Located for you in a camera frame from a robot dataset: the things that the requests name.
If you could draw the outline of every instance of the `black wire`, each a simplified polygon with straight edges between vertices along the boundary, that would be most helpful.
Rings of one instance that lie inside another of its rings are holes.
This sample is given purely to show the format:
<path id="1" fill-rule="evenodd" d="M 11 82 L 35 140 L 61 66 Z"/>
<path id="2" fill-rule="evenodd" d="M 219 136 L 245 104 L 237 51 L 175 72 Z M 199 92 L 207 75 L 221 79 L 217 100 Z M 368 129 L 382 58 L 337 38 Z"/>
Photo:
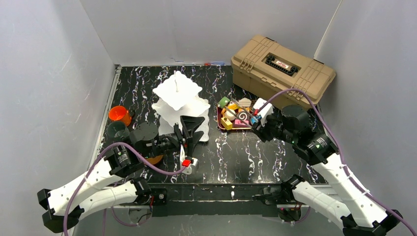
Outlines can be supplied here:
<path id="1" fill-rule="evenodd" d="M 141 216 L 141 218 L 139 218 L 138 223 L 142 220 L 142 217 L 146 216 L 146 215 L 151 215 L 152 213 L 148 213 L 148 214 L 144 214 L 143 216 Z"/>

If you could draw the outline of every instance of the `red connector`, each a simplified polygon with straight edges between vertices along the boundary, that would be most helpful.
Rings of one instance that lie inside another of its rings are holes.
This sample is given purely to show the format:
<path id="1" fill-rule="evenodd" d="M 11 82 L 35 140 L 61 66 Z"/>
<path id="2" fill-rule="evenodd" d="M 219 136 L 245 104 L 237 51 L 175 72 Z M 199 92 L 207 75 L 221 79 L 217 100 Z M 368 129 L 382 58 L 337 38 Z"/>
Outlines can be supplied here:
<path id="1" fill-rule="evenodd" d="M 183 165 L 183 166 L 185 166 L 185 167 L 189 167 L 189 166 L 190 166 L 190 164 L 191 164 L 191 161 L 190 161 L 190 160 L 184 160 L 184 161 L 182 162 L 182 165 Z"/>

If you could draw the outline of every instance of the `gray floor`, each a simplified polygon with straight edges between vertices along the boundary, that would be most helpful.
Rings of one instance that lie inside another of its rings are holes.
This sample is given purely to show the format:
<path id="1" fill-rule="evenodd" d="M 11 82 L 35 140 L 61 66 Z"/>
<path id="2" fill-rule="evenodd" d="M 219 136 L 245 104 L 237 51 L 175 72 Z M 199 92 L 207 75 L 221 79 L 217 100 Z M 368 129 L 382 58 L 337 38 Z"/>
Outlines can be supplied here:
<path id="1" fill-rule="evenodd" d="M 130 222 L 126 209 L 116 214 Z M 85 218 L 75 228 L 75 236 L 102 236 L 103 212 Z M 311 211 L 308 218 L 295 226 L 281 223 L 278 218 L 259 215 L 185 215 L 154 217 L 141 227 L 126 227 L 106 217 L 106 236 L 342 236 L 336 225 Z"/>

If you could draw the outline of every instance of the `toolbox lid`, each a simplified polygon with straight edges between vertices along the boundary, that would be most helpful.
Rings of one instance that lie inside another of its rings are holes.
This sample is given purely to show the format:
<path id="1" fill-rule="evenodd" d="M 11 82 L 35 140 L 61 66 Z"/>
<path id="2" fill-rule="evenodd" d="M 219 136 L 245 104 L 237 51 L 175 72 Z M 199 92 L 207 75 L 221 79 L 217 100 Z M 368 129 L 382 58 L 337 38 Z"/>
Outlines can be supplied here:
<path id="1" fill-rule="evenodd" d="M 274 90 L 297 88 L 317 104 L 336 72 L 323 63 L 305 57 L 260 35 L 254 36 L 232 57 L 232 66 L 252 79 L 267 83 Z M 307 103 L 299 92 L 287 97 L 297 103 Z"/>

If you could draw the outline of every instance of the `white wall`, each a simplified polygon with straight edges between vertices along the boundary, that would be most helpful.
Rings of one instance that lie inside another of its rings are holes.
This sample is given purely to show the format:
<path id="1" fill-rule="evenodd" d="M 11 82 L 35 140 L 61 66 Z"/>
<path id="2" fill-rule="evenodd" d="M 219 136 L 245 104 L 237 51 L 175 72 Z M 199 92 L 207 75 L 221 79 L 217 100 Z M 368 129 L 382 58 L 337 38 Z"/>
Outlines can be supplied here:
<path id="1" fill-rule="evenodd" d="M 37 202 L 84 172 L 114 65 L 79 1 L 0 2 L 1 235 L 52 235 Z"/>
<path id="2" fill-rule="evenodd" d="M 416 1 L 345 0 L 317 59 L 337 72 L 320 104 L 350 168 L 417 228 L 416 12 Z"/>
<path id="3" fill-rule="evenodd" d="M 313 57 L 339 2 L 81 0 L 111 59 L 124 66 L 230 64 L 256 34 Z"/>

